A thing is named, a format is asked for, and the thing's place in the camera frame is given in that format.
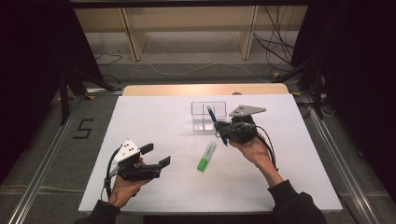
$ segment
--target transparent box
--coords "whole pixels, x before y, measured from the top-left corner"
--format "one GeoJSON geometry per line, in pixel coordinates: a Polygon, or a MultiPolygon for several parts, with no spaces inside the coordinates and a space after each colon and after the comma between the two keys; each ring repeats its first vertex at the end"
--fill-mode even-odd
{"type": "Polygon", "coordinates": [[[217,121],[224,121],[227,117],[227,107],[224,101],[218,102],[192,102],[191,117],[192,129],[194,131],[215,130],[213,120],[209,115],[207,107],[210,107],[217,121]]]}

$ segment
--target person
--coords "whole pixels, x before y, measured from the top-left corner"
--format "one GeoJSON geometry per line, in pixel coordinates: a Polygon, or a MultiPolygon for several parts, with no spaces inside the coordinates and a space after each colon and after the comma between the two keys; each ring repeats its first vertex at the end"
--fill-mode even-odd
{"type": "MultiPolygon", "coordinates": [[[[297,193],[289,180],[283,180],[272,164],[268,149],[258,137],[245,144],[230,141],[231,146],[238,148],[242,155],[252,162],[264,175],[274,198],[273,209],[275,222],[279,224],[321,224],[326,218],[315,206],[312,197],[305,193],[297,193]]],[[[110,224],[115,223],[120,209],[146,185],[150,180],[129,182],[117,175],[114,189],[107,203],[98,200],[88,217],[81,218],[76,224],[110,224]]]]}

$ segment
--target green highlighter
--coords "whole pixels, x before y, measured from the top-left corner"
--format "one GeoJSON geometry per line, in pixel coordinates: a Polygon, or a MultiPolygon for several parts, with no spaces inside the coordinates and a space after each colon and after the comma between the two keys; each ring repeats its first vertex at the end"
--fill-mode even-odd
{"type": "Polygon", "coordinates": [[[202,158],[199,161],[199,164],[197,166],[197,169],[199,171],[203,172],[205,170],[205,168],[207,166],[207,163],[209,162],[210,157],[212,156],[213,151],[215,150],[215,148],[216,148],[216,143],[215,142],[210,142],[209,145],[207,145],[207,148],[206,148],[206,151],[204,153],[204,156],[202,156],[202,158]]]}

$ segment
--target pen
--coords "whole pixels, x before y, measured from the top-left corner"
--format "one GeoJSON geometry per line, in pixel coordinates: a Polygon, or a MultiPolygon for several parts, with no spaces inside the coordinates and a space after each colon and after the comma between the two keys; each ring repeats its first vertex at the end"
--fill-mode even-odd
{"type": "MultiPolygon", "coordinates": [[[[210,118],[212,118],[213,123],[217,123],[218,121],[216,120],[215,114],[213,113],[212,109],[210,106],[207,107],[207,112],[209,112],[210,118]]],[[[221,140],[223,141],[224,145],[227,147],[227,139],[224,137],[223,134],[220,134],[221,140]]]]}
{"type": "Polygon", "coordinates": [[[202,171],[202,172],[205,170],[207,163],[209,162],[210,157],[212,156],[215,148],[216,148],[215,142],[210,142],[209,145],[207,145],[206,151],[205,151],[204,155],[202,156],[201,160],[199,161],[197,170],[202,171]]]}

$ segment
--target black sweatshirt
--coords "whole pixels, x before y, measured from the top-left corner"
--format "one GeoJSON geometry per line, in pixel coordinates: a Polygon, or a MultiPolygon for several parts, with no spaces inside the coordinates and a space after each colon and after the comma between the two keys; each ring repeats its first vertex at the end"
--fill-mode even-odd
{"type": "MultiPolygon", "coordinates": [[[[279,224],[321,224],[326,219],[315,206],[311,195],[298,194],[286,180],[268,191],[272,194],[275,207],[273,209],[275,221],[279,224]]],[[[98,200],[96,206],[88,217],[76,221],[76,224],[113,224],[120,213],[118,207],[98,200]]]]}

